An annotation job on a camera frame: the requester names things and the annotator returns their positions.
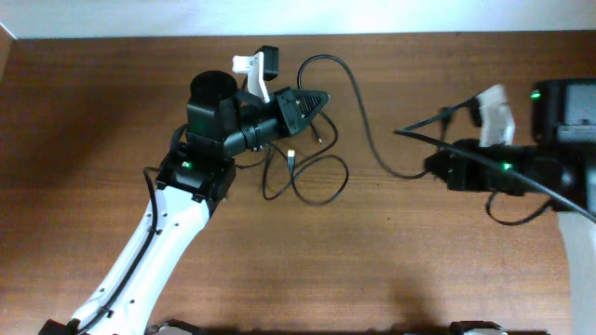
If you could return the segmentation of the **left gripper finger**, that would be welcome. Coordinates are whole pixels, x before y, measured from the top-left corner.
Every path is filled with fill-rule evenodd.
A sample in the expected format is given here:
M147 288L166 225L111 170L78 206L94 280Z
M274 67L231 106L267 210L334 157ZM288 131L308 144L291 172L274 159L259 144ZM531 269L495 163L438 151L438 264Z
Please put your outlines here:
M279 75L279 49L274 46L261 46L258 52L264 54L264 80L273 80Z
M307 127L330 100L327 92L319 90L295 89L293 95L295 128Z

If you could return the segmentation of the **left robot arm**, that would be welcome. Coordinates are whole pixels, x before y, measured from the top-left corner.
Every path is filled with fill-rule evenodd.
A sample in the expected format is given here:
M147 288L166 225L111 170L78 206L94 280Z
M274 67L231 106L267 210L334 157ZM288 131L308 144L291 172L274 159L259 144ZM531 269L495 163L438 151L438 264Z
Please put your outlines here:
M235 56L230 73L206 71L190 84L187 121L169 151L143 176L150 202L108 275L65 324L48 320L43 334L142 334L176 264L225 199L235 157L303 132L329 101L324 91L285 87L278 49Z

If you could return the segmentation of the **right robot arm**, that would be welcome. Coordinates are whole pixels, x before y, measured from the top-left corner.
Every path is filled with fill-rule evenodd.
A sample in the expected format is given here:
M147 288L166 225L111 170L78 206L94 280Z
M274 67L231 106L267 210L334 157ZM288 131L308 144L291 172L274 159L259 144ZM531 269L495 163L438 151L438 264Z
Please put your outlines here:
M546 194L557 214L569 266L573 332L595 331L595 81L549 79L534 84L534 144L513 143L515 122L506 91L494 85L465 105L477 139L426 158L425 169L459 192L491 196Z

